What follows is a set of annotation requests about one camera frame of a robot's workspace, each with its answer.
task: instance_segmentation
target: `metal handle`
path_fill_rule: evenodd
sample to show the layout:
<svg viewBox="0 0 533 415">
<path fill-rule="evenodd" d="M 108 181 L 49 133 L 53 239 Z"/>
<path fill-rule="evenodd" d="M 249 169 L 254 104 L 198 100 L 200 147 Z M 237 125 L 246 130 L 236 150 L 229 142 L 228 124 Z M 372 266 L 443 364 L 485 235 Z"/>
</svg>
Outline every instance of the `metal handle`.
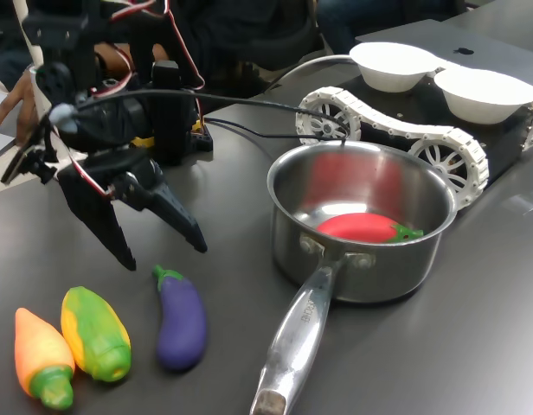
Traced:
<svg viewBox="0 0 533 415">
<path fill-rule="evenodd" d="M 286 415 L 292 409 L 317 353 L 341 262 L 321 259 L 292 300 L 268 350 L 251 415 Z"/>
</svg>

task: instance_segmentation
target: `white tank track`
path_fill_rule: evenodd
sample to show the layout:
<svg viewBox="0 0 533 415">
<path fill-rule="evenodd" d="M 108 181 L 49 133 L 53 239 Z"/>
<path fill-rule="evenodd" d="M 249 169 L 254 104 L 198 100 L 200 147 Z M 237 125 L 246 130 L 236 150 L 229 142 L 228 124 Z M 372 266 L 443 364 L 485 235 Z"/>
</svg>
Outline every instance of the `white tank track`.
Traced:
<svg viewBox="0 0 533 415">
<path fill-rule="evenodd" d="M 350 127 L 352 140 L 361 139 L 361 123 L 386 131 L 390 136 L 417 140 L 409 153 L 431 163 L 450 180 L 457 192 L 459 208 L 475 201 L 488 183 L 488 161 L 484 150 L 473 136 L 458 128 L 402 122 L 371 108 L 348 91 L 333 86 L 310 93 L 301 102 L 301 107 L 342 119 Z M 298 134 L 333 139 L 341 138 L 343 133 L 337 124 L 305 114 L 296 116 L 296 127 Z M 307 138 L 301 141 L 313 144 L 318 140 Z"/>
</svg>

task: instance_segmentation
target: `eggplant toy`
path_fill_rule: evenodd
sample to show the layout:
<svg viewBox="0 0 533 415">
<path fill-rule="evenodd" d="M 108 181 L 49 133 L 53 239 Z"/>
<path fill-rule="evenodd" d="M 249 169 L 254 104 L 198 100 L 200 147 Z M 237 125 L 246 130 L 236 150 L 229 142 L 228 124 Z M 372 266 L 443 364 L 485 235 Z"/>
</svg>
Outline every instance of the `eggplant toy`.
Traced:
<svg viewBox="0 0 533 415">
<path fill-rule="evenodd" d="M 196 287 L 177 272 L 153 270 L 163 305 L 157 357 L 163 367 L 183 371 L 195 366 L 207 345 L 207 318 Z"/>
</svg>

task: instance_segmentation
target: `saucepan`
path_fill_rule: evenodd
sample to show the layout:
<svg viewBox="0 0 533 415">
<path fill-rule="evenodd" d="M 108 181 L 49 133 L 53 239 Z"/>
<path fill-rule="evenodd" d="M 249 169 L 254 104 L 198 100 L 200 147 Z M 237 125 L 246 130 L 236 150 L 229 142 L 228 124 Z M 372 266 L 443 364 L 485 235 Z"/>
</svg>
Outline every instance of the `saucepan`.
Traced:
<svg viewBox="0 0 533 415">
<path fill-rule="evenodd" d="M 298 147 L 268 173 L 274 201 L 273 257 L 302 284 L 268 350 L 252 415 L 286 415 L 317 353 L 330 301 L 384 303 L 409 297 L 426 278 L 441 233 L 457 212 L 438 170 L 389 147 L 326 142 Z M 341 214 L 384 215 L 418 239 L 370 244 L 320 233 Z"/>
</svg>

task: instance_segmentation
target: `pot rim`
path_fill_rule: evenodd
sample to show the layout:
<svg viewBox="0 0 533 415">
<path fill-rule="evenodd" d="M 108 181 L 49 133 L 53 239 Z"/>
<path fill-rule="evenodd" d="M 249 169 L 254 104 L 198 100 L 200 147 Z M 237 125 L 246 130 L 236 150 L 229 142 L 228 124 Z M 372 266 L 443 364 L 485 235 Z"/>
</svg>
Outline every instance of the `pot rim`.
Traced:
<svg viewBox="0 0 533 415">
<path fill-rule="evenodd" d="M 424 168 L 428 173 L 432 174 L 435 179 L 441 182 L 443 186 L 446 187 L 446 198 L 447 198 L 447 204 L 449 206 L 449 213 L 447 215 L 446 220 L 444 220 L 439 227 L 437 227 L 434 231 L 431 233 L 424 235 L 417 239 L 412 240 L 406 240 L 402 242 L 394 242 L 394 243 L 384 243 L 384 244 L 376 244 L 376 243 L 369 243 L 369 242 L 357 242 L 352 239 L 344 239 L 344 238 L 337 238 L 334 236 L 327 235 L 325 233 L 319 232 L 314 227 L 310 227 L 309 225 L 306 225 L 302 221 L 298 220 L 290 214 L 280 203 L 278 200 L 278 197 L 276 196 L 276 193 L 274 191 L 274 179 L 276 175 L 278 174 L 278 171 L 281 169 L 281 167 L 289 163 L 293 158 L 297 156 L 297 154 L 311 151 L 311 149 L 315 149 L 319 146 L 351 146 L 351 147 L 357 147 L 368 151 L 386 151 L 388 153 L 395 154 L 399 157 L 403 157 L 408 159 L 409 161 L 417 164 L 418 166 Z M 290 220 L 292 220 L 294 223 L 296 223 L 300 227 L 304 227 L 309 233 L 311 233 L 314 236 L 317 236 L 319 238 L 329 239 L 331 241 L 340 242 L 344 244 L 351 244 L 353 246 L 357 247 L 364 247 L 364 246 L 372 246 L 372 247 L 386 247 L 386 246 L 406 246 L 406 245 L 412 245 L 412 244 L 418 244 L 424 240 L 431 239 L 434 236 L 439 235 L 444 230 L 446 230 L 449 225 L 451 225 L 455 219 L 455 216 L 457 216 L 457 199 L 455 196 L 455 192 L 449 185 L 449 180 L 446 179 L 441 175 L 441 173 L 431 164 L 425 162 L 424 160 L 420 160 L 420 158 L 411 156 L 405 151 L 401 151 L 398 149 L 394 149 L 392 147 L 388 147 L 386 145 L 380 145 L 380 144 L 373 144 L 373 143 L 364 143 L 361 141 L 340 141 L 340 140 L 332 140 L 332 141 L 325 141 L 320 142 L 317 144 L 309 144 L 309 145 L 301 145 L 293 150 L 289 150 L 286 153 L 284 153 L 282 156 L 278 157 L 278 159 L 273 163 L 273 165 L 268 170 L 268 175 L 266 177 L 266 185 L 268 188 L 268 193 L 270 194 L 270 197 L 273 199 L 274 204 L 276 207 L 284 213 Z"/>
</svg>

